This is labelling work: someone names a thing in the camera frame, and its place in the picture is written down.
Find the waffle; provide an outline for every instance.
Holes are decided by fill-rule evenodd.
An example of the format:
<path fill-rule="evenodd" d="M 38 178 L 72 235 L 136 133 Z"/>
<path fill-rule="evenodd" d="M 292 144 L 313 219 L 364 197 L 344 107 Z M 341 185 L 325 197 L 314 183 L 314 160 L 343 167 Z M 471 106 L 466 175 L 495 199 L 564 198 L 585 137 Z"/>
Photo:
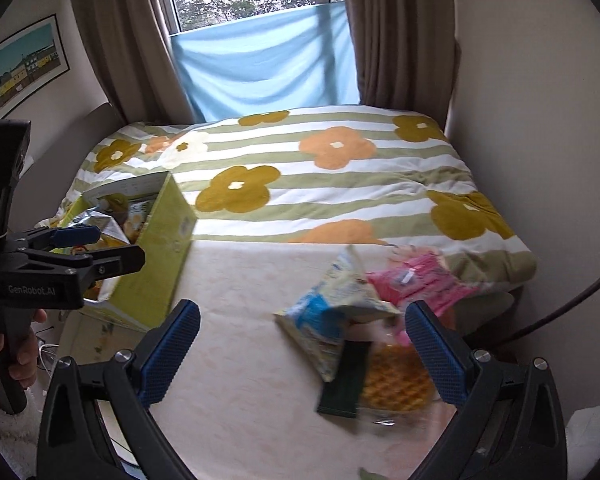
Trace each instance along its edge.
<path fill-rule="evenodd" d="M 428 404 L 434 391 L 413 347 L 386 345 L 369 359 L 362 401 L 376 410 L 411 412 Z"/>

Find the light blue cloth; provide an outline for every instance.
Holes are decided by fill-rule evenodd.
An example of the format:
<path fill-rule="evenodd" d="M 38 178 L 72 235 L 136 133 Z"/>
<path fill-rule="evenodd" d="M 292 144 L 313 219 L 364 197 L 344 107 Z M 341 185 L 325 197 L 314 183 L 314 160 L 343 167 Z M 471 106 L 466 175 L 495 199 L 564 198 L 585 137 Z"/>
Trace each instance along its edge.
<path fill-rule="evenodd" d="M 171 43 L 199 122 L 360 102 L 343 2 L 198 28 Z"/>

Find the human hand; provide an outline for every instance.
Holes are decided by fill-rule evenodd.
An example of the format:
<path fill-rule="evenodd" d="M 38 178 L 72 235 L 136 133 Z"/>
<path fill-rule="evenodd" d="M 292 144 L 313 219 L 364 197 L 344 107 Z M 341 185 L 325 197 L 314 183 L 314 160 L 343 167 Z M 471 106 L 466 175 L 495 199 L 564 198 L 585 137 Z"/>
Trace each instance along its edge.
<path fill-rule="evenodd" d="M 37 310 L 33 321 L 44 323 L 46 312 Z M 4 335 L 0 334 L 0 350 L 4 346 Z M 38 358 L 38 341 L 33 329 L 29 330 L 29 336 L 18 349 L 17 363 L 9 366 L 9 374 L 15 381 L 19 381 L 23 388 L 29 388 L 36 382 Z"/>

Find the headboard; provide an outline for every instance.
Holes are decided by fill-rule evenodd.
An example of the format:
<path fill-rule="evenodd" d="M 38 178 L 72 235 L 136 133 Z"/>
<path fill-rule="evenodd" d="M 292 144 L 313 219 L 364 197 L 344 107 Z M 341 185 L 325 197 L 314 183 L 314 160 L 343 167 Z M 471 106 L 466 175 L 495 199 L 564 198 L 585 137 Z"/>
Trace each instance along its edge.
<path fill-rule="evenodd" d="M 13 193 L 9 229 L 31 229 L 36 222 L 55 215 L 87 154 L 122 126 L 109 103 L 72 123 L 20 179 Z"/>

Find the brown curtain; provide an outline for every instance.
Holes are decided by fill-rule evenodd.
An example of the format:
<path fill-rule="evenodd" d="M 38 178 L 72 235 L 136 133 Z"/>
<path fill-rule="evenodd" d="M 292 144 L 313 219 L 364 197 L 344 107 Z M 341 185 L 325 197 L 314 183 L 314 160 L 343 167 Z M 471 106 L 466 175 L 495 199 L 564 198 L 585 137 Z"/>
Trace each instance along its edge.
<path fill-rule="evenodd" d="M 454 76 L 454 0 L 345 0 L 362 104 L 414 110 L 442 128 Z"/>
<path fill-rule="evenodd" d="M 71 0 L 91 65 L 129 122 L 191 124 L 158 0 Z"/>

